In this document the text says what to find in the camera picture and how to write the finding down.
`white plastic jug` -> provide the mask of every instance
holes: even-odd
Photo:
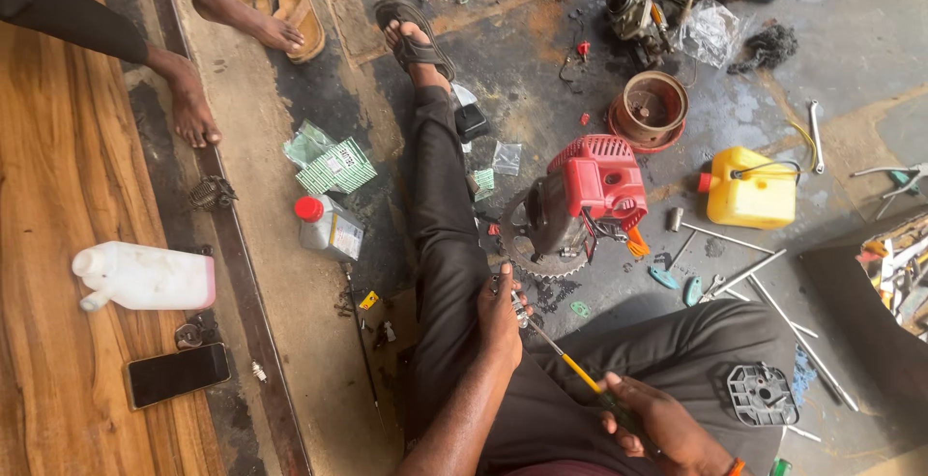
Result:
[[[216,298],[213,257],[110,241],[74,257],[71,270],[94,292],[81,300],[96,311],[112,300],[129,309],[203,309]]]

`red engine cover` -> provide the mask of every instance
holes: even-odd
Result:
[[[593,219],[618,219],[627,232],[648,213],[641,170],[621,137],[578,137],[548,164],[548,173],[558,169],[563,172],[567,210],[574,217],[589,207]]]

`bare foot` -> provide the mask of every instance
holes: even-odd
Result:
[[[261,14],[239,0],[193,1],[204,19],[240,30],[264,46],[296,52],[305,42],[303,34],[290,23]]]
[[[383,37],[387,40],[387,46],[390,50],[400,43],[400,36],[410,36],[414,41],[425,44],[432,44],[429,35],[419,28],[419,25],[407,21],[400,25],[399,21],[392,20],[383,31]],[[410,63],[409,77],[416,88],[423,86],[440,86],[448,93],[451,92],[451,84],[445,76],[438,73],[435,65],[431,63]]]
[[[193,148],[205,148],[206,142],[218,144],[223,140],[206,103],[200,75],[188,58],[148,45],[145,66],[168,81],[174,107],[174,133]]]

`wristband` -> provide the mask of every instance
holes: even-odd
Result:
[[[741,469],[744,469],[744,460],[741,458],[735,458],[735,465],[728,471],[727,476],[740,476]]]

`plastic bag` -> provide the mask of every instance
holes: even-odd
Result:
[[[519,175],[521,153],[521,144],[503,144],[496,141],[496,151],[493,152],[493,171],[504,175]]]
[[[716,0],[701,0],[674,32],[672,43],[679,51],[702,63],[725,67],[740,52],[744,35],[753,21],[753,15],[738,19]]]
[[[336,144],[338,143],[335,140],[309,119],[303,119],[303,126],[284,143],[284,155],[302,170]]]

